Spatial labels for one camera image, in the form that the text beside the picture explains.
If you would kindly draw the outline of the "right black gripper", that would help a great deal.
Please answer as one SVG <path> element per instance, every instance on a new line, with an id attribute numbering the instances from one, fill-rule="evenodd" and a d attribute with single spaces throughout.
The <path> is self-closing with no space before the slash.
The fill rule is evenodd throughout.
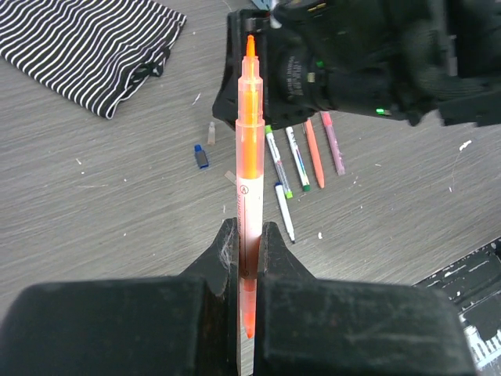
<path id="1" fill-rule="evenodd" d="M 497 1 L 281 1 L 227 16 L 225 69 L 212 113 L 234 125 L 247 36 L 274 128 L 321 110 L 418 125 L 500 122 Z"/>

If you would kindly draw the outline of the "blue pen cap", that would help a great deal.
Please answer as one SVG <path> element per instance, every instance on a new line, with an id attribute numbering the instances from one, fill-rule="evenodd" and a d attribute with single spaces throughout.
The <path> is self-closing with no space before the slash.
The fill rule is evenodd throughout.
<path id="1" fill-rule="evenodd" d="M 194 146 L 194 157 L 195 157 L 197 166 L 200 169 L 207 168 L 209 166 L 209 161 L 207 159 L 206 152 L 200 144 L 196 144 Z"/>

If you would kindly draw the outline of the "purple highlighter pen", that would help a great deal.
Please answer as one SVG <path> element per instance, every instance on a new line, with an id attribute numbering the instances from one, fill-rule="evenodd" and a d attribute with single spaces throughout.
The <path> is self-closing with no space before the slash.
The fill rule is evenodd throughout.
<path id="1" fill-rule="evenodd" d="M 345 174 L 344 162 L 342 161 L 341 151 L 339 149 L 337 138 L 332 126 L 325 127 L 327 138 L 329 140 L 331 154 L 333 156 L 333 161 L 337 170 L 338 175 Z"/>

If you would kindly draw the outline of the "white pen lime end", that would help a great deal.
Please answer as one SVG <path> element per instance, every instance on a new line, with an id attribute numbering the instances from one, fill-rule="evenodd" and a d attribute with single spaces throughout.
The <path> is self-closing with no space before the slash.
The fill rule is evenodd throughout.
<path id="1" fill-rule="evenodd" d="M 293 197 L 293 192 L 290 188 L 287 174 L 285 172 L 279 149 L 276 145 L 275 137 L 273 135 L 272 127 L 270 125 L 265 126 L 265 137 L 269 146 L 270 153 L 272 155 L 273 163 L 275 165 L 279 181 L 283 185 L 285 197 L 286 199 L 291 199 Z"/>

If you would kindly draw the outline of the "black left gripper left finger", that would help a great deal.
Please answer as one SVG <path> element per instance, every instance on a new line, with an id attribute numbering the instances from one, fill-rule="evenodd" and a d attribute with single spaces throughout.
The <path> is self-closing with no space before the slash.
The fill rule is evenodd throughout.
<path id="1" fill-rule="evenodd" d="M 34 284 L 1 325 L 4 375 L 236 375 L 238 234 L 175 277 Z"/>

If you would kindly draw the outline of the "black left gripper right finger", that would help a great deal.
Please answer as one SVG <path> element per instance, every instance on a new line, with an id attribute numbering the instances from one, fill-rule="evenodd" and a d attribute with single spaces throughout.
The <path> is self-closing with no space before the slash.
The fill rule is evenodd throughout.
<path id="1" fill-rule="evenodd" d="M 259 375 L 473 375 L 456 307 L 441 291 L 315 278 L 263 226 Z"/>

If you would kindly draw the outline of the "clear pink pen cap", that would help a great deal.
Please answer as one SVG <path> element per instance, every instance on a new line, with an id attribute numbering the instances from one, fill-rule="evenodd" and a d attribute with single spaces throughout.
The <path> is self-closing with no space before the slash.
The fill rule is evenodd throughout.
<path id="1" fill-rule="evenodd" d="M 321 111 L 320 116 L 322 118 L 322 123 L 325 129 L 333 129 L 333 121 L 328 111 Z"/>

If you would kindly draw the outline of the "orange highlighter pen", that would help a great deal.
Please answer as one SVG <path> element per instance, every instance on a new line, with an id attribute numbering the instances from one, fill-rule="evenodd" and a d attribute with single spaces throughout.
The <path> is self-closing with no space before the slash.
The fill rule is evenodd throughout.
<path id="1" fill-rule="evenodd" d="M 265 121 L 263 80 L 253 35 L 247 36 L 238 79 L 236 192 L 239 233 L 240 310 L 248 338 L 254 337 L 258 257 L 263 225 Z"/>

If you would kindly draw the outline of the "white pen blue end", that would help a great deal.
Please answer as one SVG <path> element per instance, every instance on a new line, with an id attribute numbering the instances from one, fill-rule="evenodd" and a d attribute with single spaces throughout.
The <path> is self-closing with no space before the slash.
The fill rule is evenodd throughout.
<path id="1" fill-rule="evenodd" d="M 296 241 L 294 225 L 292 223 L 292 219 L 290 217 L 289 208 L 287 206 L 287 199 L 285 196 L 285 191 L 282 183 L 275 184 L 275 192 L 277 196 L 277 200 L 279 202 L 279 209 L 281 211 L 281 215 L 283 218 L 283 222 L 286 228 L 286 232 L 290 238 L 290 241 L 294 244 Z"/>

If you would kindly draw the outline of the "white marker green end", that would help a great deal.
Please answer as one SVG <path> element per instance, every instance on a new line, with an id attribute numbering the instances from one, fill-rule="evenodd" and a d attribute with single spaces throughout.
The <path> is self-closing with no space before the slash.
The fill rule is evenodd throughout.
<path id="1" fill-rule="evenodd" d="M 291 153 L 293 154 L 294 157 L 294 162 L 297 168 L 299 179 L 301 181 L 302 189 L 304 192 L 308 192 L 310 190 L 310 182 L 305 170 L 305 164 L 303 162 L 301 152 L 297 144 L 297 140 L 295 138 L 294 130 L 292 127 L 286 127 L 285 131 L 289 141 Z"/>

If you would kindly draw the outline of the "salmon orange pen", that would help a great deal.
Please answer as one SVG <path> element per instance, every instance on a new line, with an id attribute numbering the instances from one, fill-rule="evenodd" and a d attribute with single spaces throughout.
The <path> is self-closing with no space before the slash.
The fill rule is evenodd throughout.
<path id="1" fill-rule="evenodd" d="M 325 187 L 325 178 L 323 172 L 322 161 L 320 157 L 320 152 L 315 137 L 314 128 L 310 119 L 305 122 L 305 133 L 308 140 L 308 148 L 312 158 L 313 167 L 315 170 L 315 177 L 319 184 L 319 187 L 323 189 Z"/>

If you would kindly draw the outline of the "small clear pen cap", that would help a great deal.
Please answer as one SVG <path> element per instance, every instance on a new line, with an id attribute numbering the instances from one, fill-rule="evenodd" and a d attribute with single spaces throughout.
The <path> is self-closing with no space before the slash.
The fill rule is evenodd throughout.
<path id="1" fill-rule="evenodd" d="M 208 134 L 207 134 L 207 144 L 208 145 L 215 145 L 215 131 L 216 131 L 216 127 L 215 127 L 215 123 L 213 121 L 211 121 L 209 123 L 209 126 L 208 126 Z"/>

